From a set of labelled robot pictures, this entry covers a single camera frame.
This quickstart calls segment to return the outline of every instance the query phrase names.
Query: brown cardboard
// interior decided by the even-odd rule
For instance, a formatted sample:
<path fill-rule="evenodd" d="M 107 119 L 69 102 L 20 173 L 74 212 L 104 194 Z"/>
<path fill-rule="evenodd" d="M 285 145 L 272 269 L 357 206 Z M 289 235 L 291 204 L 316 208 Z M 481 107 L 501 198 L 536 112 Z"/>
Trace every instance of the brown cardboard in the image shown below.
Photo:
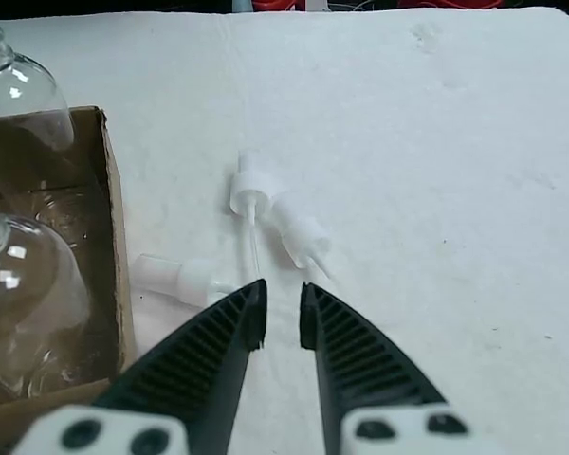
<path fill-rule="evenodd" d="M 111 320 L 104 329 L 114 332 L 112 336 L 105 338 L 104 334 L 101 334 L 102 337 L 98 339 L 101 342 L 106 339 L 114 340 L 114 365 L 110 369 L 111 373 L 104 379 L 37 398 L 1 404 L 0 446 L 16 440 L 35 418 L 48 410 L 67 403 L 92 401 L 109 385 L 111 378 L 136 359 L 119 171 L 107 135 L 106 118 L 103 111 L 97 107 L 75 108 L 71 112 L 77 135 L 76 143 L 67 152 L 68 165 L 65 167 L 59 162 L 56 163 L 50 154 L 42 150 L 42 144 L 30 139 L 25 131 L 19 134 L 19 129 L 14 134 L 9 128 L 10 122 L 21 124 L 23 120 L 23 123 L 29 124 L 30 118 L 33 121 L 38 121 L 36 118 L 42 120 L 38 116 L 43 114 L 0 120 L 0 147 L 4 148 L 4 142 L 1 141 L 7 141 L 12 149 L 9 159 L 0 162 L 3 167 L 0 171 L 17 169 L 12 178 L 14 183 L 8 188 L 12 191 L 11 195 L 16 193 L 17 197 L 11 197 L 8 203 L 0 200 L 0 209 L 4 212 L 12 211 L 12 201 L 15 201 L 18 214 L 31 215 L 33 210 L 29 201 L 38 191 L 71 191 L 82 188 L 92 179 L 99 181 L 110 202 L 111 213 L 104 216 L 111 218 L 111 229 L 108 229 L 111 231 L 107 234 L 111 247 L 109 244 L 102 244 L 99 239 L 99 246 L 84 250 L 77 255 L 77 260 L 81 272 L 92 288 L 91 291 L 95 293 L 95 303 L 102 305 L 101 311 Z M 14 168 L 13 161 L 25 165 Z M 83 265 L 85 261 L 88 261 L 87 266 Z"/>

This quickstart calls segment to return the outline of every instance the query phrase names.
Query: white tabletop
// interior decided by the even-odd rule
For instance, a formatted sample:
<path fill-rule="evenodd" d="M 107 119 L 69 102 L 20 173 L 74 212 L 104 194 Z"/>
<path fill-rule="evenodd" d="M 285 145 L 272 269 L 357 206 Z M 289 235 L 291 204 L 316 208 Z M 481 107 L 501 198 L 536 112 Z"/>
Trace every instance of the white tabletop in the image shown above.
<path fill-rule="evenodd" d="M 129 258 L 248 280 L 238 151 L 303 196 L 346 301 L 513 454 L 569 453 L 569 18 L 548 9 L 110 14 L 5 24 L 71 105 L 105 109 Z M 266 347 L 229 453 L 323 452 L 303 274 L 260 255 Z M 133 294 L 142 350 L 193 312 Z"/>

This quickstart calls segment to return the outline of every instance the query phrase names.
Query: white pump cap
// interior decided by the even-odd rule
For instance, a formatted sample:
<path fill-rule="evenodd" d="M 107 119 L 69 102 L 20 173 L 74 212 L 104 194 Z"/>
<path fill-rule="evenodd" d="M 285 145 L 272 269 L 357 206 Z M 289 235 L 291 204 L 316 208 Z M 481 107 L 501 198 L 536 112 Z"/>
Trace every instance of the white pump cap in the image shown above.
<path fill-rule="evenodd" d="M 193 306 L 205 307 L 212 292 L 232 292 L 235 287 L 212 279 L 211 261 L 194 259 L 183 264 L 140 255 L 131 270 L 133 285 L 175 297 Z"/>
<path fill-rule="evenodd" d="M 249 206 L 255 216 L 264 215 L 270 208 L 271 198 L 279 191 L 274 179 L 257 166 L 253 152 L 241 152 L 238 157 L 238 173 L 234 176 L 229 194 L 229 206 L 240 216 L 249 216 Z"/>
<path fill-rule="evenodd" d="M 322 260 L 331 249 L 331 239 L 324 227 L 314 217 L 300 213 L 289 192 L 278 196 L 272 216 L 295 265 L 307 268 L 313 261 L 328 274 Z"/>

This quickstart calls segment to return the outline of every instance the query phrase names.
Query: mounting hole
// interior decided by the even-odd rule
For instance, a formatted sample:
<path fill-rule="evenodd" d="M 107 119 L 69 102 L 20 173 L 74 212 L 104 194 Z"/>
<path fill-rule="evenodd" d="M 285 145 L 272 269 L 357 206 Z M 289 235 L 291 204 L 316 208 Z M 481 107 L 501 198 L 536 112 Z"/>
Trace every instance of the mounting hole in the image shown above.
<path fill-rule="evenodd" d="M 434 414 L 428 419 L 428 431 L 430 433 L 466 434 L 468 428 L 451 414 Z"/>
<path fill-rule="evenodd" d="M 395 431 L 380 420 L 363 420 L 358 424 L 357 437 L 362 439 L 393 439 Z"/>
<path fill-rule="evenodd" d="M 131 444 L 133 455 L 160 455 L 169 446 L 169 433 L 151 428 L 138 434 Z"/>
<path fill-rule="evenodd" d="M 84 419 L 70 425 L 61 438 L 61 444 L 70 450 L 85 448 L 95 442 L 101 433 L 101 423 L 95 419 Z"/>

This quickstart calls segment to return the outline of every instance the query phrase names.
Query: red object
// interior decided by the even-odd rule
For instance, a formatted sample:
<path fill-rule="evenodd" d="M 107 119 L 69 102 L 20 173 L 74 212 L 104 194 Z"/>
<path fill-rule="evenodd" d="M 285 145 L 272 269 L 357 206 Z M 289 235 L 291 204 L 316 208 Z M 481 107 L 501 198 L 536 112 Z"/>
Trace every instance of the red object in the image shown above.
<path fill-rule="evenodd" d="M 305 0 L 253 0 L 256 11 L 305 11 Z"/>
<path fill-rule="evenodd" d="M 491 9 L 500 7 L 504 0 L 398 0 L 399 8 L 458 8 Z"/>

